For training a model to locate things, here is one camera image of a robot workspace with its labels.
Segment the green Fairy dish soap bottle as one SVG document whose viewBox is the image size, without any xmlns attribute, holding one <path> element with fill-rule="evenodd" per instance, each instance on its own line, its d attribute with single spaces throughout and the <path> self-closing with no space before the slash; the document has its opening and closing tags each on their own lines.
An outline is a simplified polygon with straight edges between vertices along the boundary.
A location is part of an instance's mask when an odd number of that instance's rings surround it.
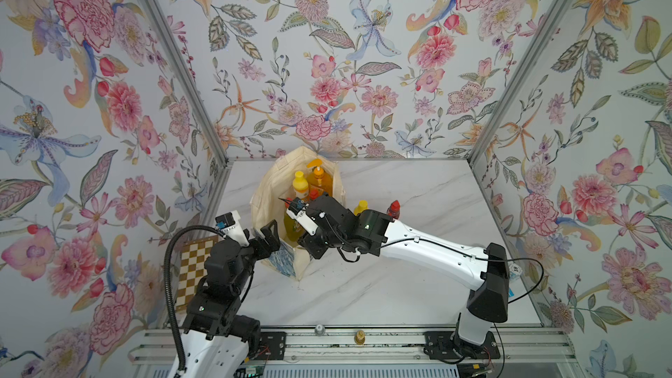
<svg viewBox="0 0 672 378">
<path fill-rule="evenodd" d="M 290 217 L 288 212 L 289 207 L 290 204 L 288 202 L 285 203 L 285 217 L 283 217 L 283 224 L 285 224 L 286 233 L 285 241 L 287 241 L 287 243 L 289 243 L 289 245 L 293 248 L 297 248 L 299 246 L 299 239 L 306 231 L 296 220 Z"/>
</svg>

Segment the orange bottle yellow cap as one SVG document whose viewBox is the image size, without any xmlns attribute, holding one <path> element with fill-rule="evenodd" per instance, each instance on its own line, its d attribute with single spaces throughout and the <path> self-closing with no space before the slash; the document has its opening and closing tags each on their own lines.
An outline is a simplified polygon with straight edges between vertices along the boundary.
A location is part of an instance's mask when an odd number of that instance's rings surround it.
<svg viewBox="0 0 672 378">
<path fill-rule="evenodd" d="M 309 201 L 310 186 L 302 171 L 296 171 L 294 173 L 292 188 L 297 199 L 304 202 Z"/>
<path fill-rule="evenodd" d="M 359 216 L 362 214 L 364 211 L 369 209 L 369 203 L 367 201 L 359 201 L 358 205 L 356 206 L 355 210 L 353 210 L 355 216 Z"/>
</svg>

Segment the large orange pump soap bottle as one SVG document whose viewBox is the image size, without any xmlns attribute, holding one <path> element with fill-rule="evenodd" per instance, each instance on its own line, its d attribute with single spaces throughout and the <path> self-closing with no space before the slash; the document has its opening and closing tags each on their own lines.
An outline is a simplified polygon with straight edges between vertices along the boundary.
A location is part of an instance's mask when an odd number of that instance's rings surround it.
<svg viewBox="0 0 672 378">
<path fill-rule="evenodd" d="M 334 192 L 332 175 L 327 171 L 322 159 L 313 159 L 307 164 L 308 173 L 306 180 L 309 185 L 309 192 L 315 191 L 318 195 L 329 194 Z"/>
</svg>

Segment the orange bottle yellow cap front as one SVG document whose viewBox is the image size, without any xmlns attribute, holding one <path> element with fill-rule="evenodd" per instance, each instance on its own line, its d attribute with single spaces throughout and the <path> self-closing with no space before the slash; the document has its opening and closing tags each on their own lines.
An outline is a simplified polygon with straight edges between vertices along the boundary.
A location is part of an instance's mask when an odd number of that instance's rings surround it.
<svg viewBox="0 0 672 378">
<path fill-rule="evenodd" d="M 297 199 L 304 202 L 309 201 L 310 186 L 302 171 L 296 171 L 294 173 L 292 188 Z"/>
</svg>

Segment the cream canvas shopping bag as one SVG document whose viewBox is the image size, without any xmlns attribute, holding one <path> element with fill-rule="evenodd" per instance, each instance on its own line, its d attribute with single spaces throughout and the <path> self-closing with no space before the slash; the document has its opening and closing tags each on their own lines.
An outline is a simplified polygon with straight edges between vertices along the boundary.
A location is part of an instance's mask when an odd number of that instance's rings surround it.
<svg viewBox="0 0 672 378">
<path fill-rule="evenodd" d="M 308 252 L 300 245 L 297 248 L 285 241 L 285 199 L 295 196 L 292 180 L 296 171 L 307 174 L 307 164 L 313 159 L 322 159 L 325 169 L 332 175 L 334 192 L 332 197 L 341 204 L 346 203 L 346 191 L 341 179 L 341 170 L 337 163 L 318 156 L 313 150 L 299 147 L 280 157 L 267 171 L 250 201 L 253 227 L 260 229 L 269 222 L 278 222 L 278 235 L 281 240 L 280 250 L 273 253 L 268 260 L 269 267 L 278 273 L 299 281 L 304 276 L 311 260 Z"/>
</svg>

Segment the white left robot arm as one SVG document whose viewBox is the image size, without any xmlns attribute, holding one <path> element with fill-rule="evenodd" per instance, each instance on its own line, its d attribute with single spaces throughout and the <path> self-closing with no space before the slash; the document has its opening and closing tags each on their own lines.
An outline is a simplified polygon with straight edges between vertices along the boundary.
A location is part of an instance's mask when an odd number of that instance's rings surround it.
<svg viewBox="0 0 672 378">
<path fill-rule="evenodd" d="M 169 263 L 176 244 L 188 233 L 205 231 L 220 238 L 206 259 L 206 275 L 197 283 L 182 323 L 177 319 L 169 271 L 164 270 L 164 296 L 177 350 L 171 377 L 234 377 L 247 359 L 265 351 L 260 321 L 238 312 L 251 289 L 256 263 L 280 249 L 278 223 L 269 222 L 254 236 L 243 229 L 245 245 L 234 239 L 239 227 L 188 226 L 167 245 L 164 261 Z"/>
</svg>

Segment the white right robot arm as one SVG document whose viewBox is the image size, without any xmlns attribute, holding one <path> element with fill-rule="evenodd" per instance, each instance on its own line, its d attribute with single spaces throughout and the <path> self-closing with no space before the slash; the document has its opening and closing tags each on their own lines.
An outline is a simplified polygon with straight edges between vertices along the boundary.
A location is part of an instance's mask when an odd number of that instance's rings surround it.
<svg viewBox="0 0 672 378">
<path fill-rule="evenodd" d="M 320 259 L 327 250 L 357 257 L 388 257 L 437 271 L 469 290 L 453 343 L 482 347 L 492 325 L 509 319 L 509 259 L 502 245 L 467 247 L 410 227 L 386 213 L 366 209 L 356 215 L 330 196 L 311 203 L 293 199 L 287 215 L 304 234 L 299 245 Z"/>
</svg>

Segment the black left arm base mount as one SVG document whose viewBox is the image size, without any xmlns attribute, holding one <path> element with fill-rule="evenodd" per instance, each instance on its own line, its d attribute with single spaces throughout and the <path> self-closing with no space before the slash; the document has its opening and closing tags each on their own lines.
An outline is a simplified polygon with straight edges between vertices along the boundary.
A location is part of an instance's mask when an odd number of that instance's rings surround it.
<svg viewBox="0 0 672 378">
<path fill-rule="evenodd" d="M 285 359 L 286 332 L 264 332 L 259 320 L 236 315 L 229 334 L 248 345 L 250 360 L 282 361 Z"/>
</svg>

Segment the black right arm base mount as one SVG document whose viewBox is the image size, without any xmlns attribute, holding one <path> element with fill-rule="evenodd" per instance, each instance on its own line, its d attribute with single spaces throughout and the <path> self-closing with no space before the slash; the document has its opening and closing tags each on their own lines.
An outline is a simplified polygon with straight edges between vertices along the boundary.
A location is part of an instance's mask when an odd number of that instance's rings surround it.
<svg viewBox="0 0 672 378">
<path fill-rule="evenodd" d="M 487 330 L 485 340 L 480 345 L 462 339 L 458 330 L 460 329 L 425 332 L 425 355 L 431 360 L 449 364 L 458 364 L 464 360 L 492 361 L 502 358 L 495 336 L 490 330 Z"/>
</svg>

